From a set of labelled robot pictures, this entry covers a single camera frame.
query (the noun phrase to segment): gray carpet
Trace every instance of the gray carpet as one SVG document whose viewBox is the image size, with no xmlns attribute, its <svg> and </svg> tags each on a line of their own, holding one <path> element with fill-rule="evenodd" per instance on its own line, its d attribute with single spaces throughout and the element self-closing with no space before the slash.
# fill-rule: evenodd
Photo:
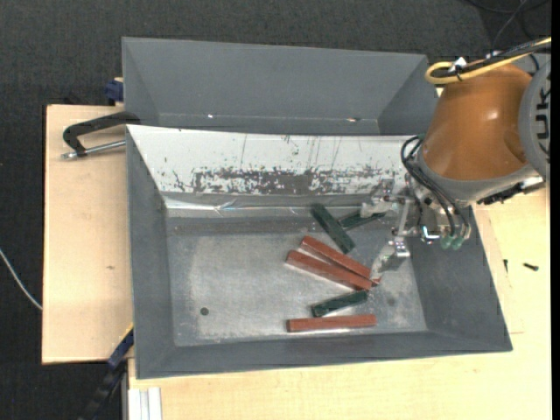
<svg viewBox="0 0 560 420">
<path fill-rule="evenodd" d="M 550 3 L 525 17 L 532 32 L 550 34 Z M 40 298 L 43 105 L 107 103 L 102 90 L 121 74 L 122 36 L 426 53 L 434 60 L 481 55 L 508 18 L 459 0 L 0 0 L 0 247 Z M 517 23 L 499 39 L 506 46 L 523 40 Z M 40 313 L 1 263 L 0 329 L 0 419 L 76 418 L 102 364 L 41 367 Z M 104 417 L 118 413 L 115 401 Z"/>
</svg>

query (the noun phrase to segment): wooden table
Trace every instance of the wooden table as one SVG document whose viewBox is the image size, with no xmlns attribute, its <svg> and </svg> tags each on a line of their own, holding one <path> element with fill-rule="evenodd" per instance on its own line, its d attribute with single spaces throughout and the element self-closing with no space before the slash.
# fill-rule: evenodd
<svg viewBox="0 0 560 420">
<path fill-rule="evenodd" d="M 60 158 L 69 151 L 61 138 L 66 126 L 119 110 L 47 110 L 45 364 L 106 360 L 132 320 L 123 150 Z M 113 129 L 86 142 L 122 137 L 123 129 Z M 542 190 L 476 208 L 511 353 L 141 381 L 131 358 L 129 386 L 160 387 L 165 420 L 551 418 L 548 199 Z"/>
</svg>

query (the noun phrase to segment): white cable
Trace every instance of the white cable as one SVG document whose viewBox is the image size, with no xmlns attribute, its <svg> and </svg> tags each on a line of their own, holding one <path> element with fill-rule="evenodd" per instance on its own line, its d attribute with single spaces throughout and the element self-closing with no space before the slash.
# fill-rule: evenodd
<svg viewBox="0 0 560 420">
<path fill-rule="evenodd" d="M 41 304 L 35 299 L 34 296 L 31 295 L 31 293 L 27 290 L 27 288 L 25 288 L 24 283 L 21 281 L 21 279 L 19 278 L 19 275 L 16 273 L 14 268 L 11 266 L 11 263 L 8 260 L 8 257 L 4 254 L 4 252 L 2 251 L 2 248 L 0 248 L 0 256 L 3 259 L 3 262 L 6 263 L 6 266 L 8 266 L 8 270 L 10 271 L 11 276 L 14 277 L 14 280 L 16 281 L 17 286 L 19 286 L 21 291 L 24 292 L 25 296 L 27 298 L 29 298 L 29 300 L 31 301 L 32 304 L 34 304 L 35 306 L 37 306 L 37 308 L 39 308 L 41 311 L 43 311 L 43 307 L 41 306 Z"/>
</svg>

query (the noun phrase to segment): red wooden block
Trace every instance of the red wooden block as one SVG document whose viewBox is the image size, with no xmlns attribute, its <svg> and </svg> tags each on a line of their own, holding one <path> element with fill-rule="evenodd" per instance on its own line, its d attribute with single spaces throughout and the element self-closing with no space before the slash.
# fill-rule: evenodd
<svg viewBox="0 0 560 420">
<path fill-rule="evenodd" d="M 324 318 L 291 318 L 286 322 L 289 333 L 333 330 L 336 328 L 362 328 L 376 326 L 374 314 L 356 314 L 353 316 L 331 316 Z"/>
<path fill-rule="evenodd" d="M 341 268 L 337 264 L 330 264 L 314 258 L 312 256 L 302 254 L 296 250 L 291 250 L 286 258 L 286 262 L 292 266 L 296 266 L 301 270 L 307 270 L 318 276 L 328 278 L 339 284 L 344 284 L 355 290 L 368 290 L 372 287 L 371 280 L 359 276 L 350 270 Z"/>
<path fill-rule="evenodd" d="M 356 262 L 354 259 L 350 258 L 348 255 L 341 254 L 338 250 L 330 248 L 323 242 L 307 235 L 301 241 L 301 249 L 306 250 L 318 256 L 319 258 L 326 259 L 329 263 L 336 263 L 343 268 L 355 272 L 359 276 L 369 278 L 371 269 L 367 268 L 360 262 Z"/>
</svg>

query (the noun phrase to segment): silver bar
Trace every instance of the silver bar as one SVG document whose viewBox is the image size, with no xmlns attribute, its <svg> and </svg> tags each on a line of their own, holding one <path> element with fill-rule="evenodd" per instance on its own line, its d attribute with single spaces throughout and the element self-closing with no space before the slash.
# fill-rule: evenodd
<svg viewBox="0 0 560 420">
<path fill-rule="evenodd" d="M 118 142 L 100 144 L 99 146 L 93 146 L 91 148 L 87 148 L 84 151 L 84 153 L 89 156 L 90 154 L 95 154 L 96 152 L 102 152 L 102 151 L 106 151 L 106 150 L 112 150 L 113 148 L 119 148 L 121 146 L 124 146 L 125 144 L 126 144 L 126 142 L 124 140 L 119 140 Z M 60 156 L 64 159 L 77 158 L 78 153 L 75 150 L 73 150 L 73 151 L 67 152 L 66 154 L 62 154 Z"/>
</svg>

